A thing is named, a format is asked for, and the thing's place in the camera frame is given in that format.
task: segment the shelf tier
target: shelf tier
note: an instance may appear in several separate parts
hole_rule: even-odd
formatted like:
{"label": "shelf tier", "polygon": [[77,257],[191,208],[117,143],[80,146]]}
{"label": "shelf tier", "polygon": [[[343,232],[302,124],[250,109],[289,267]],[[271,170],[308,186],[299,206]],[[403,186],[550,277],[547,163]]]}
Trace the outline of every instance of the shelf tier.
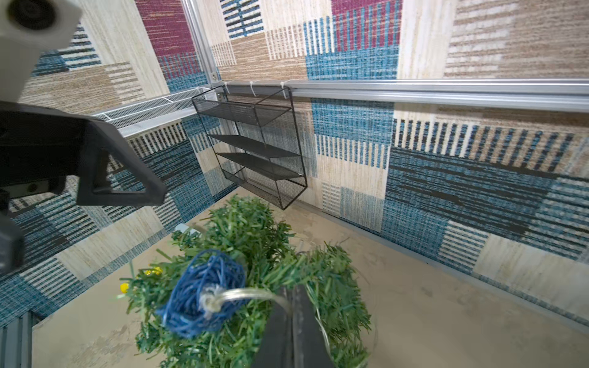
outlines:
{"label": "shelf tier", "polygon": [[299,154],[283,150],[282,148],[275,147],[273,145],[265,144],[260,141],[253,140],[251,138],[244,137],[242,135],[231,135],[231,134],[209,134],[209,137],[219,140],[221,142],[228,143],[234,147],[241,148],[245,151],[253,152],[257,155],[264,156],[267,158],[278,158],[278,157],[298,157]]}
{"label": "shelf tier", "polygon": [[259,127],[263,127],[290,110],[290,107],[200,100],[198,98],[193,98],[192,102],[196,111],[201,115],[214,116]]}
{"label": "shelf tier", "polygon": [[238,175],[234,175],[234,174],[232,174],[226,170],[223,170],[223,169],[221,169],[221,170],[223,171],[223,175],[225,175],[226,179],[231,180],[235,184],[247,189],[248,191],[252,192],[253,194],[257,195],[258,197],[267,200],[268,202],[272,203],[276,207],[280,207],[280,208],[284,209],[284,206],[282,206],[282,203],[280,202],[280,198],[276,197],[273,193],[271,193],[267,190],[264,190],[256,185],[248,182],[247,180],[240,178]]}
{"label": "shelf tier", "polygon": [[248,169],[257,172],[258,174],[262,174],[272,180],[284,180],[303,177],[303,175],[300,175],[292,170],[247,153],[218,152],[217,155],[231,160],[236,164],[247,167]]}

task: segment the clear plastic tube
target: clear plastic tube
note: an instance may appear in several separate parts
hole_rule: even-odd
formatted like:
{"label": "clear plastic tube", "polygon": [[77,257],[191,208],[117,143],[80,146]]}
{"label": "clear plastic tube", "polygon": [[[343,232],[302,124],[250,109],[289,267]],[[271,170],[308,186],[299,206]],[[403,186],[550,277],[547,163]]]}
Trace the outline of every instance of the clear plastic tube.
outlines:
{"label": "clear plastic tube", "polygon": [[204,300],[203,308],[206,311],[212,313],[218,313],[221,311],[221,306],[226,301],[240,300],[240,299],[262,299],[262,300],[274,300],[280,305],[285,312],[292,316],[293,309],[290,302],[280,295],[269,292],[268,290],[256,289],[254,287],[246,287],[243,289],[231,289],[222,291],[221,293],[212,294]]}

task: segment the maroon pattern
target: maroon pattern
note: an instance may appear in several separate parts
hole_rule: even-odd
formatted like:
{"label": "maroon pattern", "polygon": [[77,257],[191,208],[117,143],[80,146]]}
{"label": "maroon pattern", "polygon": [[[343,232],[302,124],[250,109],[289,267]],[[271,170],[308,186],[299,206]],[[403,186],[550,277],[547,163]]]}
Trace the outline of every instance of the maroon pattern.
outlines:
{"label": "maroon pattern", "polygon": [[180,0],[135,0],[158,58],[194,52]]}
{"label": "maroon pattern", "polygon": [[382,2],[382,0],[332,0],[332,14],[342,14],[353,9],[365,8],[378,2]]}
{"label": "maroon pattern", "polygon": [[356,5],[375,4],[364,8],[348,9],[342,14],[334,12],[333,21],[338,52],[399,45],[402,0],[355,1],[354,3]]}

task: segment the beige floor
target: beige floor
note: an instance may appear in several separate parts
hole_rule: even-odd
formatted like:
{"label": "beige floor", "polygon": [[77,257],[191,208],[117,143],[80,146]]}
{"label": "beige floor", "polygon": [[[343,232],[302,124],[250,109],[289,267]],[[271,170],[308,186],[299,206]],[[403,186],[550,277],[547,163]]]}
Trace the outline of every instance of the beige floor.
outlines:
{"label": "beige floor", "polygon": [[[294,246],[328,241],[350,253],[373,315],[374,328],[365,338],[372,351],[369,367],[589,366],[589,329],[584,326],[384,246],[371,234],[312,208],[294,204],[275,215],[297,233]],[[134,266],[161,259],[156,248],[177,252],[168,236],[138,256]],[[157,367],[159,357],[146,361],[135,355],[137,317],[125,313],[125,299],[115,299],[119,278],[129,275],[127,266],[119,269],[35,326],[33,367]]]}

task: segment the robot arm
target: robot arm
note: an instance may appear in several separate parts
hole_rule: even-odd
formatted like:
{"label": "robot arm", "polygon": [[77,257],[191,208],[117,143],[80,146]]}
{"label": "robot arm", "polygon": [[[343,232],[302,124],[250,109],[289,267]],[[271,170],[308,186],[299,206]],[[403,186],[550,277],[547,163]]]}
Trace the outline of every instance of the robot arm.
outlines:
{"label": "robot arm", "polygon": [[[135,155],[115,126],[93,117],[17,103],[44,49],[65,48],[81,10],[66,0],[0,0],[0,274],[23,266],[22,232],[8,216],[11,198],[65,188],[77,175],[78,205],[159,205],[167,189]],[[112,189],[109,155],[145,192]]]}

